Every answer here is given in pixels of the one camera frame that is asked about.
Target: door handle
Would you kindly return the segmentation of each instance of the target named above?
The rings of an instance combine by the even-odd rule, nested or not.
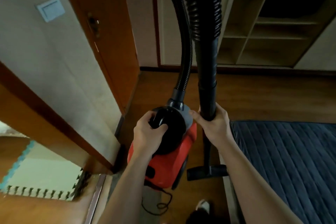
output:
[[[87,14],[87,24],[90,27],[91,32],[94,34],[96,38],[100,37],[100,28],[99,28],[99,20],[94,18],[92,13]]]

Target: red vacuum cleaner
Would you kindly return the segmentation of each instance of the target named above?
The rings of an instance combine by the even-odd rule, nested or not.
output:
[[[201,115],[212,120],[216,111],[217,45],[221,33],[221,0],[172,0],[177,15],[182,43],[181,71],[171,98],[165,106],[155,108],[156,115],[149,121],[152,128],[167,124],[162,143],[149,162],[145,185],[154,189],[175,189],[187,164],[188,152],[196,140],[196,124],[183,103],[191,63],[192,41],[195,43],[199,78]],[[210,165],[211,143],[203,132],[204,165],[187,170],[187,180],[198,180],[228,175],[225,165]],[[132,158],[133,144],[128,153]]]

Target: person's left arm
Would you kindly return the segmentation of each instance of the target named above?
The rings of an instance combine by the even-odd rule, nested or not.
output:
[[[145,173],[152,155],[158,149],[166,124],[151,128],[149,119],[155,112],[147,112],[134,128],[133,155],[116,185],[98,224],[138,223]]]

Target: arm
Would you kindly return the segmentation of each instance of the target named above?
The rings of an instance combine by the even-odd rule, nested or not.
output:
[[[138,223],[144,187],[145,172],[154,152],[158,149],[166,124],[152,129],[148,124],[155,113],[147,112],[134,128],[134,152],[110,200],[108,201],[98,224],[134,224]]]
[[[302,223],[239,149],[231,133],[227,112],[216,105],[216,117],[212,121],[204,120],[195,111],[190,114],[222,155],[246,223]]]

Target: foot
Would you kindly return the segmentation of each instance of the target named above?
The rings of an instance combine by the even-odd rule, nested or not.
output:
[[[196,210],[198,209],[204,209],[208,214],[210,214],[210,204],[205,199],[202,199],[198,202],[196,206]]]

